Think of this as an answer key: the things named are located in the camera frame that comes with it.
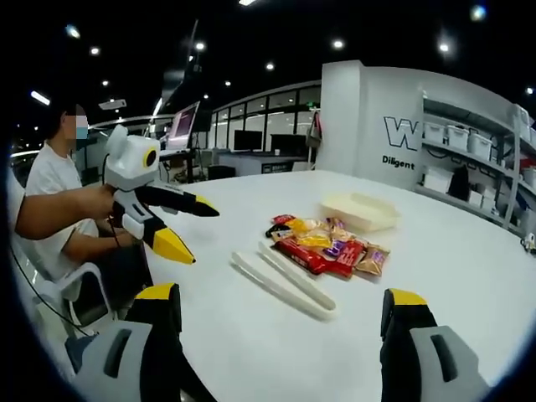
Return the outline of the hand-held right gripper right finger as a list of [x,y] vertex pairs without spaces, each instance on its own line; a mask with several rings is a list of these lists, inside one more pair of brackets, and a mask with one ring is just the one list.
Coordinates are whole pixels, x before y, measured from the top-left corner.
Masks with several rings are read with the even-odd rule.
[[480,401],[488,393],[475,352],[436,323],[418,294],[384,291],[380,337],[382,401]]

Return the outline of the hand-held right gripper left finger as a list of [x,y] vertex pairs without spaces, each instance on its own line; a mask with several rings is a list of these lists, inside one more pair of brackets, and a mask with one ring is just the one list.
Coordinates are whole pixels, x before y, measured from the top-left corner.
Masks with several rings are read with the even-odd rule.
[[73,388],[85,401],[214,401],[185,355],[180,287],[150,286],[123,320],[73,341]]

